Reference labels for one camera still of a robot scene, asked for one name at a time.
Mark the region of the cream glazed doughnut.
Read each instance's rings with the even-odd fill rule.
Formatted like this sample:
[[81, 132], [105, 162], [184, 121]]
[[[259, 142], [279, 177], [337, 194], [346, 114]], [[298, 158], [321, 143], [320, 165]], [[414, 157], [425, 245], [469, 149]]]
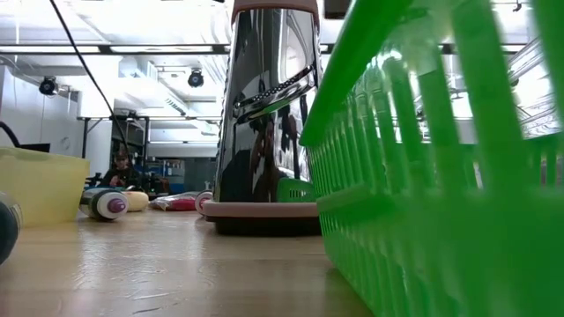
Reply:
[[128, 212], [143, 211], [149, 204], [149, 196], [141, 191], [123, 191], [128, 201]]

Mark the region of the yellow translucent plastic bin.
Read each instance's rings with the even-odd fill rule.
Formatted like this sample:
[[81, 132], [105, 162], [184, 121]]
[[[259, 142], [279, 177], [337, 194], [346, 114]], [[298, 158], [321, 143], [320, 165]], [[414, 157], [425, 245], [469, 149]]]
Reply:
[[83, 158], [0, 147], [0, 191], [19, 205], [25, 228], [74, 221], [89, 172]]

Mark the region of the small bottle purple tip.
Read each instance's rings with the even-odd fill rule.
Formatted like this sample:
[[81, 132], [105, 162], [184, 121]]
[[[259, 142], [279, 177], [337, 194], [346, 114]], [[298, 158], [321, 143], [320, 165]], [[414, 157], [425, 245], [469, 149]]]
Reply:
[[83, 192], [78, 208], [97, 221], [114, 221], [127, 213], [129, 202], [121, 191], [112, 188], [89, 188]]

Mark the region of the green plastic basket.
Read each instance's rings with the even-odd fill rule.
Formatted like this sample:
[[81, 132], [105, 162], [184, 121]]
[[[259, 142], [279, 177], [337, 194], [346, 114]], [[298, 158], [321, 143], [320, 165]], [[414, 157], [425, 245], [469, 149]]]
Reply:
[[301, 143], [375, 317], [564, 317], [564, 0], [507, 58], [490, 0], [352, 0]]

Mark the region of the person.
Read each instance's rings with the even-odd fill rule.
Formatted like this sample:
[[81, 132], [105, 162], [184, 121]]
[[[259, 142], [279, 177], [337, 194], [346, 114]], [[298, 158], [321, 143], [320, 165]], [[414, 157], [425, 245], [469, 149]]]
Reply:
[[114, 155], [114, 164], [100, 181], [101, 187], [139, 188], [140, 174], [130, 163], [129, 156], [124, 151]]

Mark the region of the pink and steel box grater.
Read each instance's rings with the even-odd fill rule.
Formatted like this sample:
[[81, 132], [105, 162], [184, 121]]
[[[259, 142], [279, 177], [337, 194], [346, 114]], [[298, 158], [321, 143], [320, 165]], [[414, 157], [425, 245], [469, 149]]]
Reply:
[[234, 0], [213, 198], [219, 234], [318, 235], [302, 131], [321, 82], [316, 0]]

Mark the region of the red cracker packet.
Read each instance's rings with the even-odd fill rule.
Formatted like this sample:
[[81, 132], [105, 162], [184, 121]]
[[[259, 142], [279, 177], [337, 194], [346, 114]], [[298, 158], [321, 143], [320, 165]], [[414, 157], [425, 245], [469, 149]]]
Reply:
[[194, 211], [196, 210], [197, 192], [185, 192], [156, 198], [149, 202], [149, 207], [162, 211]]

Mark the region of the black background rig frame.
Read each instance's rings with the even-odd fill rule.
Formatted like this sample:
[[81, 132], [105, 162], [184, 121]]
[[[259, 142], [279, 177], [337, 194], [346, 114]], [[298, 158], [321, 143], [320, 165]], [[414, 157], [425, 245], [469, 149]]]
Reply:
[[[219, 140], [218, 132], [212, 131], [210, 122], [217, 121], [215, 117], [150, 117], [138, 115], [111, 115], [107, 117], [78, 117], [84, 123], [82, 156], [85, 156], [88, 133], [101, 122], [112, 122], [113, 128], [123, 135], [112, 136], [118, 143], [137, 147], [144, 158], [151, 156], [151, 144], [195, 144], [196, 146], [212, 146]], [[129, 126], [141, 130], [139, 142], [130, 140]]]

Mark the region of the black bottle white cap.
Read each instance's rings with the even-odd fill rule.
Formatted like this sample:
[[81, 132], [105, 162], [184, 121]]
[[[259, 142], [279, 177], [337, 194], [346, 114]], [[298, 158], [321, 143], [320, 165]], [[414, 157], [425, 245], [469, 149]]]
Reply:
[[23, 223], [20, 205], [0, 191], [0, 266], [9, 258]]

